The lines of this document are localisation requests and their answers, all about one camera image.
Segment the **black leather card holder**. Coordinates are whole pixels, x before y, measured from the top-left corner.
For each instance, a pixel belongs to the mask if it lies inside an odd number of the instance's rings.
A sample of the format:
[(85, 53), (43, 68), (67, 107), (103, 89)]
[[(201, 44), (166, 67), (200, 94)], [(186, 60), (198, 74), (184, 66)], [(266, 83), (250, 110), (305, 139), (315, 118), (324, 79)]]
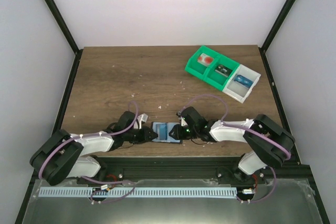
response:
[(182, 144), (182, 140), (176, 140), (169, 136), (175, 125), (178, 125), (178, 123), (152, 122), (151, 128), (157, 134), (157, 137), (152, 141), (157, 143)]

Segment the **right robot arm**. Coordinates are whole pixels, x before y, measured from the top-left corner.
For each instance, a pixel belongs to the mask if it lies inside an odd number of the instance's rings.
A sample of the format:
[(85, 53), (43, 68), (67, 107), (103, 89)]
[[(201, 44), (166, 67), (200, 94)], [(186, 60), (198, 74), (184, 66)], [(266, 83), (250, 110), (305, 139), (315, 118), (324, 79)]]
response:
[(254, 119), (226, 122), (206, 120), (195, 108), (189, 106), (178, 112), (181, 122), (168, 129), (167, 135), (175, 140), (199, 138), (204, 142), (241, 142), (250, 146), (238, 164), (230, 169), (232, 176), (244, 183), (265, 167), (280, 168), (291, 158), (294, 137), (264, 114)]

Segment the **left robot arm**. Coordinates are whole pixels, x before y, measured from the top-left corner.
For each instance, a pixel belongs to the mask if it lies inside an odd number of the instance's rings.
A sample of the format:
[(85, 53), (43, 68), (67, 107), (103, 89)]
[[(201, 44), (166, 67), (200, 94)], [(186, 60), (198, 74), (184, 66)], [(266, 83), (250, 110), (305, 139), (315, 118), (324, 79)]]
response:
[(158, 134), (144, 125), (146, 120), (145, 114), (125, 111), (117, 122), (97, 133), (70, 134), (57, 130), (29, 163), (39, 178), (51, 186), (73, 177), (100, 184), (106, 179), (107, 165), (95, 154), (114, 151), (125, 142), (143, 144), (154, 140)]

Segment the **black VIP card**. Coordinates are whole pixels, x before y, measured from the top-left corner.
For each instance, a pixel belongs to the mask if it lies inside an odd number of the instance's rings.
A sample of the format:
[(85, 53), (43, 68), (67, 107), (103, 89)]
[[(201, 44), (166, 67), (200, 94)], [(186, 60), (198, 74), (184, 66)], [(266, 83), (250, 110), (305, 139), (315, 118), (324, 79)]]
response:
[(215, 71), (225, 77), (229, 77), (232, 73), (232, 69), (227, 68), (226, 66), (219, 64), (216, 68)]

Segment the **red white card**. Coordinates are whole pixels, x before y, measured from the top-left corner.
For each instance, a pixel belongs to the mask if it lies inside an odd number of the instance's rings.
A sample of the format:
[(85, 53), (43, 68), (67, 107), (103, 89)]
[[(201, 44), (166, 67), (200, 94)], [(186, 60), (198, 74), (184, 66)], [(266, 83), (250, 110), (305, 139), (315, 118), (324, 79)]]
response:
[(208, 67), (213, 61), (214, 58), (205, 53), (201, 53), (197, 59), (197, 62), (204, 65), (205, 67)]

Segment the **white translucent bin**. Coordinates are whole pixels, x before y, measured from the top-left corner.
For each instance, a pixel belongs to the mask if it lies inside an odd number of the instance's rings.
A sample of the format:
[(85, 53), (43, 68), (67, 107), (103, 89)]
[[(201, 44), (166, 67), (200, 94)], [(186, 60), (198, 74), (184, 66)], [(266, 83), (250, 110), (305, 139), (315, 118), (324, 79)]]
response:
[(223, 93), (240, 103), (248, 98), (254, 86), (258, 83), (261, 74), (240, 64), (233, 76), (229, 79)]

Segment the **green bin far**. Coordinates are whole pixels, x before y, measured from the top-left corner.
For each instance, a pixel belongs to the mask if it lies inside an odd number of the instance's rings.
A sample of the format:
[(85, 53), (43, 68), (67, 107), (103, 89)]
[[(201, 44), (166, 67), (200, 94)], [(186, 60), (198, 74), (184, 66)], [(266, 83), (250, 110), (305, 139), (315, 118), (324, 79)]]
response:
[(202, 45), (187, 61), (185, 71), (200, 80), (204, 80), (210, 71), (210, 66), (219, 61), (222, 56), (223, 54)]

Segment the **green bin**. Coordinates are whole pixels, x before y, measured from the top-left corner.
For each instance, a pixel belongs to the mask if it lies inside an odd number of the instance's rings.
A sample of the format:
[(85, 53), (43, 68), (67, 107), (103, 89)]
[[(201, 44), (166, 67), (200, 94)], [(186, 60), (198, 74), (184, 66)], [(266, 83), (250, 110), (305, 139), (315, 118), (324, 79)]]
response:
[[(228, 73), (221, 73), (218, 66), (228, 69)], [(226, 56), (217, 57), (206, 69), (203, 81), (219, 91), (223, 91), (229, 79), (240, 66), (240, 63)]]
[(210, 71), (210, 66), (219, 61), (222, 56), (223, 54), (202, 45), (187, 61), (185, 71), (200, 80), (204, 80)]

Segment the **green bin middle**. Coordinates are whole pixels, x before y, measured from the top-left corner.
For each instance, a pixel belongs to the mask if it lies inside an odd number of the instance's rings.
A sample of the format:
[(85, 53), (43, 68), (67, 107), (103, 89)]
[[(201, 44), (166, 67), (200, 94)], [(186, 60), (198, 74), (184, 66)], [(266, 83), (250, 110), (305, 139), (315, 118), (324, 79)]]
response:
[[(221, 73), (218, 66), (228, 69), (228, 73)], [(203, 81), (219, 91), (223, 91), (229, 79), (240, 66), (240, 63), (226, 56), (217, 57), (206, 69)]]

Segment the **black aluminium front rail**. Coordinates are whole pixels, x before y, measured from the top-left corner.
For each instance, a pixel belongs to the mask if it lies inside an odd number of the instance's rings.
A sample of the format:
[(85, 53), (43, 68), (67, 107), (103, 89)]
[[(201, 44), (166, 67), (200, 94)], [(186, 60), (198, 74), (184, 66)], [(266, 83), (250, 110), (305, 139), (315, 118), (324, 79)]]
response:
[(272, 179), (266, 168), (254, 175), (238, 170), (239, 157), (98, 157), (102, 169), (93, 179), (214, 179), (219, 184), (247, 186)]

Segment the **black left frame post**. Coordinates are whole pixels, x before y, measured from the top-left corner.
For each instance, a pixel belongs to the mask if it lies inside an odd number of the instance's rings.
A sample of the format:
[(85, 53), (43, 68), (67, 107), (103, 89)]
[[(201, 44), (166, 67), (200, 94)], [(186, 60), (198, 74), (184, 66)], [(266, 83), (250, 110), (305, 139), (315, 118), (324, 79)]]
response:
[(53, 15), (56, 23), (58, 24), (61, 32), (63, 33), (67, 43), (69, 44), (71, 50), (74, 52), (74, 54), (78, 54), (79, 47), (77, 46), (59, 8), (57, 7), (56, 3), (54, 0), (44, 0), (47, 7), (49, 8), (51, 14)]

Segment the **black frame post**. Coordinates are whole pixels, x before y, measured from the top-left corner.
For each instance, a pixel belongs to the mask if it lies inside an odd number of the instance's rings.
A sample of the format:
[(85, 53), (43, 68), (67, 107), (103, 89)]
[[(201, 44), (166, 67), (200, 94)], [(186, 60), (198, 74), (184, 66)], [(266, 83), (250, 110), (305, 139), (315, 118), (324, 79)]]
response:
[(271, 27), (271, 30), (269, 31), (263, 45), (261, 46), (262, 51), (267, 51), (270, 47), (272, 41), (274, 40), (276, 34), (278, 33), (280, 27), (284, 23), (287, 15), (289, 14), (291, 8), (293, 7), (296, 0), (286, 0), (283, 4), (274, 24)]
[(51, 14), (53, 15), (56, 23), (58, 24), (61, 32), (63, 33), (67, 43), (69, 44), (71, 50), (74, 52), (74, 54), (78, 54), (79, 47), (77, 46), (59, 8), (57, 7), (56, 3), (54, 0), (44, 0), (47, 7), (49, 8)]

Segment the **black right frame post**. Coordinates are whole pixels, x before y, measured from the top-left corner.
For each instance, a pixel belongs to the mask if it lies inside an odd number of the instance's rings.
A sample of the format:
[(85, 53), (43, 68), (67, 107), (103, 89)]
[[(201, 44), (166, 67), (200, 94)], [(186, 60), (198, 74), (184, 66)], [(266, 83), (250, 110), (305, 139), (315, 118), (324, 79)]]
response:
[(261, 46), (262, 51), (267, 51), (270, 47), (272, 41), (274, 40), (276, 34), (278, 33), (280, 27), (284, 23), (287, 15), (289, 14), (291, 8), (293, 7), (296, 0), (286, 0), (283, 4), (274, 24), (271, 27), (271, 30), (269, 31), (263, 45)]

